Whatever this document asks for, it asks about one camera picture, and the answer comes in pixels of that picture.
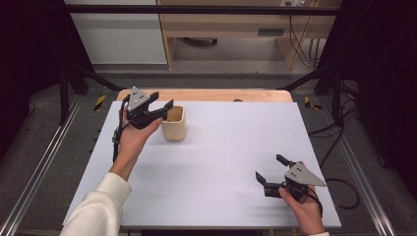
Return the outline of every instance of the horizontal bar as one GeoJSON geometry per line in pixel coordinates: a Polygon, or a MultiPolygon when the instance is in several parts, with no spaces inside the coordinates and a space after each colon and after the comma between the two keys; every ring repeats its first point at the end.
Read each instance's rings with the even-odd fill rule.
{"type": "Polygon", "coordinates": [[[293,15],[339,16],[353,10],[317,7],[253,7],[253,6],[168,6],[168,5],[76,5],[46,6],[47,10],[92,14],[219,14],[219,15],[293,15]]]}

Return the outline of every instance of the wooden panel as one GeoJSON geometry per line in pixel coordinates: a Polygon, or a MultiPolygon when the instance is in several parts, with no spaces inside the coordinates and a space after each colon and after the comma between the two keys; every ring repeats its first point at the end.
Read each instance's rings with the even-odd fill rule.
{"type": "MultiPolygon", "coordinates": [[[[265,102],[292,102],[291,94],[286,90],[263,89],[142,89],[151,94],[159,92],[158,100],[182,100],[182,101],[265,101],[265,102]]],[[[123,100],[130,89],[120,91],[117,100],[123,100]]]]}

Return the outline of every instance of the hand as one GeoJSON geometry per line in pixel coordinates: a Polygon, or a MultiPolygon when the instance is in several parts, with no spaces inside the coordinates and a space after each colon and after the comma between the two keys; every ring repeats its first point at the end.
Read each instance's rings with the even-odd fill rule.
{"type": "Polygon", "coordinates": [[[291,207],[297,218],[300,231],[303,235],[312,235],[326,232],[320,215],[319,205],[311,198],[304,196],[300,203],[294,200],[287,190],[279,188],[282,199],[291,207]]]}
{"type": "MultiPolygon", "coordinates": [[[[123,110],[123,121],[126,120],[126,115],[127,108],[125,107],[123,110]]],[[[128,125],[123,130],[122,136],[120,137],[119,154],[117,155],[110,172],[119,175],[127,181],[145,143],[161,123],[161,118],[156,119],[141,130],[136,129],[132,125],[128,125]]]]}

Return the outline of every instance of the table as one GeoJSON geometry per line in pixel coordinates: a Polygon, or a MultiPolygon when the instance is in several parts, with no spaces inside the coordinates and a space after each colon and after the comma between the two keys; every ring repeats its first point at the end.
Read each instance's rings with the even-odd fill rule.
{"type": "MultiPolygon", "coordinates": [[[[118,99],[126,92],[122,91],[118,99]]],[[[182,142],[171,143],[163,138],[159,129],[149,138],[129,179],[133,193],[124,205],[123,227],[270,229],[297,226],[286,203],[264,197],[264,189],[255,178],[255,171],[259,171],[268,181],[282,182],[287,167],[275,160],[275,155],[280,153],[288,159],[302,159],[310,170],[324,179],[298,106],[290,102],[288,92],[202,89],[162,89],[159,92],[160,100],[174,98],[174,104],[185,107],[187,137],[182,142]],[[186,101],[192,98],[191,94],[199,101],[186,101]],[[219,100],[216,94],[222,94],[222,100],[252,101],[202,101],[204,97],[219,100]],[[257,101],[263,96],[269,97],[269,102],[257,101]]],[[[156,101],[150,110],[164,103],[156,101]]],[[[112,164],[111,136],[117,126],[120,104],[116,101],[110,108],[68,214],[85,193],[95,188],[112,164]]],[[[328,189],[318,187],[317,194],[325,209],[324,225],[339,227],[328,189]]]]}

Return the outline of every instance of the person's right hand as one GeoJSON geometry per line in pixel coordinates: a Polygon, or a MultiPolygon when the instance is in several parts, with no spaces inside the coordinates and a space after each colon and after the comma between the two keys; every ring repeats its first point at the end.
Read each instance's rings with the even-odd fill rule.
{"type": "Polygon", "coordinates": [[[297,218],[300,231],[303,235],[312,235],[324,233],[322,217],[320,215],[319,205],[311,198],[304,196],[298,203],[287,190],[279,188],[282,199],[291,207],[297,218]]]}

